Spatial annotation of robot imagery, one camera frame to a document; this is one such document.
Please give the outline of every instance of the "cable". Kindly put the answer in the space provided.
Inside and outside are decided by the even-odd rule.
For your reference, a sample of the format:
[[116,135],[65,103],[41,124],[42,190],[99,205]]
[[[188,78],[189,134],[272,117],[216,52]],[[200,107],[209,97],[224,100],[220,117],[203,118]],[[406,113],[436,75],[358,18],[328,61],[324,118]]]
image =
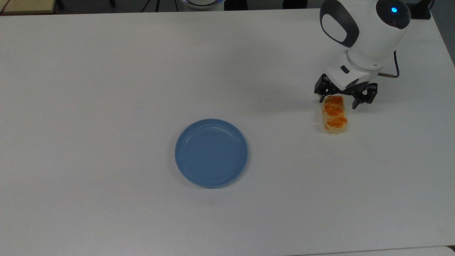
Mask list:
[[160,0],[157,1],[157,7],[155,8],[155,12],[158,12],[159,8],[160,8]]
[[394,51],[394,59],[395,59],[395,68],[397,69],[397,75],[391,75],[391,74],[385,74],[385,73],[379,73],[378,76],[381,77],[390,77],[390,78],[397,78],[399,77],[399,68],[398,68],[398,62],[397,62],[397,51]]
[[150,0],[147,1],[147,3],[145,3],[144,5],[144,8],[141,10],[141,12],[144,12],[145,8],[147,7],[148,3],[150,2]]

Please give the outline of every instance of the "black panel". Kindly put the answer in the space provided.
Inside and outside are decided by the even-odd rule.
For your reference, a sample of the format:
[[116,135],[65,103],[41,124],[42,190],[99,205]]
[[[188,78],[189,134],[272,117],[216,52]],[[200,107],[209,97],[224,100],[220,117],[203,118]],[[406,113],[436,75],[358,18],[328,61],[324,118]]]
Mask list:
[[350,72],[349,69],[347,69],[347,67],[346,67],[345,65],[342,65],[342,66],[341,66],[341,70],[343,70],[343,72],[344,72],[345,74],[348,74],[348,73]]
[[408,6],[400,0],[379,0],[376,12],[384,23],[399,29],[407,27],[411,20]]
[[[324,30],[324,27],[322,26],[322,17],[326,14],[332,16],[346,31],[347,35],[343,42],[334,39]],[[322,3],[321,11],[319,13],[319,22],[321,23],[324,33],[341,45],[351,47],[354,45],[355,41],[357,41],[357,37],[359,36],[359,27],[355,23],[351,14],[349,14],[345,7],[337,0],[325,0]]]

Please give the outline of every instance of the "blue plate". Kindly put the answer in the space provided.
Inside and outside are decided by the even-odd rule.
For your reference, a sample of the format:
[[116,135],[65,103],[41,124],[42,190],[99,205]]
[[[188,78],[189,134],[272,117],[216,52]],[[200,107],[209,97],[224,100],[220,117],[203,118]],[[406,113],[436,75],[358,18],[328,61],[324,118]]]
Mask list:
[[205,119],[188,126],[175,146],[175,161],[182,175],[206,188],[234,181],[245,167],[247,155],[242,133],[218,119]]

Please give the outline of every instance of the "white table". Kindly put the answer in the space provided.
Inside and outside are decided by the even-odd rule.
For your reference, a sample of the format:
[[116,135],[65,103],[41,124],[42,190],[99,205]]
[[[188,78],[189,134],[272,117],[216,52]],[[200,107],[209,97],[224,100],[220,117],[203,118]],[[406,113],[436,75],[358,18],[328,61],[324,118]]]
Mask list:
[[[411,22],[401,76],[376,78],[373,104],[348,110],[335,136],[313,89],[344,48],[318,16],[0,17],[0,254],[455,244],[455,69],[434,21]],[[191,184],[174,162],[178,135],[204,118],[248,142],[243,175],[222,189]]]

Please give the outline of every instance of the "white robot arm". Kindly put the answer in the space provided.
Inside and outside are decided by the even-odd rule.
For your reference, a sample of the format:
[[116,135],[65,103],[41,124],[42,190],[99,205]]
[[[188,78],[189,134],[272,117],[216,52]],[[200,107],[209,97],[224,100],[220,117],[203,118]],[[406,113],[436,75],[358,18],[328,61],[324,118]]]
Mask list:
[[354,109],[371,103],[377,84],[368,83],[406,33],[408,7],[400,0],[326,0],[319,19],[323,31],[348,49],[326,68],[314,92],[321,102],[327,95],[352,95]]

